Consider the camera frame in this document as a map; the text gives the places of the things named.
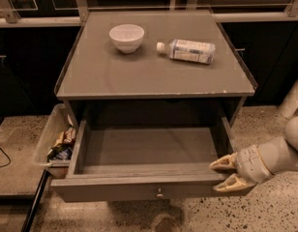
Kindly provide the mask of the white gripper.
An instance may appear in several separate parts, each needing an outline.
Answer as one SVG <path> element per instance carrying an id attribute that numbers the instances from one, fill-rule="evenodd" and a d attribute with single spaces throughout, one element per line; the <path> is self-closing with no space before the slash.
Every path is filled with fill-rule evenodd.
<path id="1" fill-rule="evenodd" d="M 274 177 L 264 164 L 256 145 L 225 155 L 210 163 L 212 170 L 237 169 L 225 181 L 213 186 L 217 192 L 231 192 L 251 188 Z"/>

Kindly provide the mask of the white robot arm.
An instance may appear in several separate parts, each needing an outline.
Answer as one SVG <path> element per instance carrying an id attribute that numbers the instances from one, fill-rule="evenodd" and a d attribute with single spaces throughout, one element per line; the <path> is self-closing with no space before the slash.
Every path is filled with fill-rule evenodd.
<path id="1" fill-rule="evenodd" d="M 254 144 L 213 161 L 212 170 L 234 170 L 213 187 L 217 192 L 232 192 L 263 184 L 276 174 L 298 171 L 298 116 L 290 119 L 284 136 Z"/>

